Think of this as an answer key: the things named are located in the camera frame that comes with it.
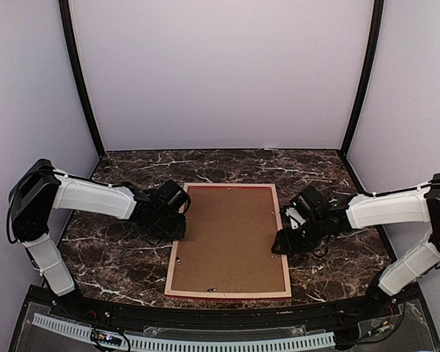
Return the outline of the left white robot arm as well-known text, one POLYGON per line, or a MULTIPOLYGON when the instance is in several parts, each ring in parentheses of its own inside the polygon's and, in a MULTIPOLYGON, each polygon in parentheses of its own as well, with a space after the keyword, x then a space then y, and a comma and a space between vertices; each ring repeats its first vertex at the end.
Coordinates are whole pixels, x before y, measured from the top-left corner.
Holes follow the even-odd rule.
POLYGON ((141 190, 131 183, 114 185, 68 174, 48 159, 36 161, 8 196, 6 232, 9 243, 21 243, 59 305, 72 319, 89 313, 69 269, 50 236, 53 210, 77 210, 131 221, 159 240, 177 241, 186 232, 188 193, 175 181, 141 190))

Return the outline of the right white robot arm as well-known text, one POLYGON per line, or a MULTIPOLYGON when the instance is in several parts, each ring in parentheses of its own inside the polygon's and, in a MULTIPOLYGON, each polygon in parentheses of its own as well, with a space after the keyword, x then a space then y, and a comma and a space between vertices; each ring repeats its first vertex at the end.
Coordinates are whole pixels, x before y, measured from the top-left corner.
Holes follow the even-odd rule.
POLYGON ((388 298, 440 266, 440 173, 426 183, 381 193, 363 193, 334 201, 308 185, 285 208, 290 226, 276 233, 271 251, 311 252, 322 238, 376 225, 421 222, 429 233, 406 254, 377 274, 359 303, 366 318, 386 309, 388 298))

